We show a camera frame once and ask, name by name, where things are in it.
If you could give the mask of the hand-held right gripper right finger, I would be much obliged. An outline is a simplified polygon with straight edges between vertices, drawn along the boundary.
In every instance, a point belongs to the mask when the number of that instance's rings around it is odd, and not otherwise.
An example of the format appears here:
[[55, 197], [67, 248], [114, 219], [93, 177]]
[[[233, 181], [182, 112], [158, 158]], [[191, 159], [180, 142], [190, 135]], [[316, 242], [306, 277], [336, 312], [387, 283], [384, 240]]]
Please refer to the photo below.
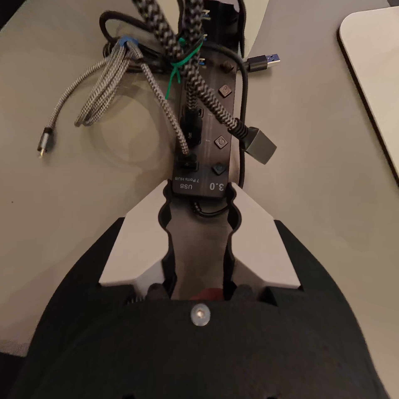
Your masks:
[[225, 249], [225, 297], [243, 284], [256, 296], [265, 287], [298, 289], [300, 281], [275, 219], [235, 183], [228, 184], [226, 199], [232, 231]]

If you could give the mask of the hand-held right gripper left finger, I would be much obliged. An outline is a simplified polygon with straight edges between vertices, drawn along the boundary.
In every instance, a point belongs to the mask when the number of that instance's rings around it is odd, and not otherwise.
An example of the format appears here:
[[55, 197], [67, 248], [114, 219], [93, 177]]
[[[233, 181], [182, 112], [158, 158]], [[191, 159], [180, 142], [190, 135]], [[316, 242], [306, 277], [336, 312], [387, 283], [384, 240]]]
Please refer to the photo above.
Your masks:
[[145, 297], [161, 284], [171, 297], [177, 283], [171, 233], [172, 182], [165, 180], [127, 212], [99, 279], [103, 287], [131, 285]]

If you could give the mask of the slim black usb hub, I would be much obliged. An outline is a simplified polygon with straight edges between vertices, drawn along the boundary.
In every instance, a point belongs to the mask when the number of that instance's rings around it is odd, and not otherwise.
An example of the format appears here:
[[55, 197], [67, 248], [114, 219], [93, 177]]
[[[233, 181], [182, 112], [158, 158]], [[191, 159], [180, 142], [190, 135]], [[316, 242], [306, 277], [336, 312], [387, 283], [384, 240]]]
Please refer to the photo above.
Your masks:
[[240, 52], [244, 57], [246, 6], [243, 0], [225, 3], [203, 1], [202, 30], [204, 42], [210, 42]]

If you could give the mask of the white stand base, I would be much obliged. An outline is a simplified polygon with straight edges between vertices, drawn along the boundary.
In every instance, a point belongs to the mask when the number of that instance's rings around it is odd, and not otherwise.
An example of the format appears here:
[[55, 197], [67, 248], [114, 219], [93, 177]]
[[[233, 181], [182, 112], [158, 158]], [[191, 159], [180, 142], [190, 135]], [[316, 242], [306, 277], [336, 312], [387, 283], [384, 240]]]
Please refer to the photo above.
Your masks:
[[399, 7], [348, 15], [337, 41], [398, 185]]

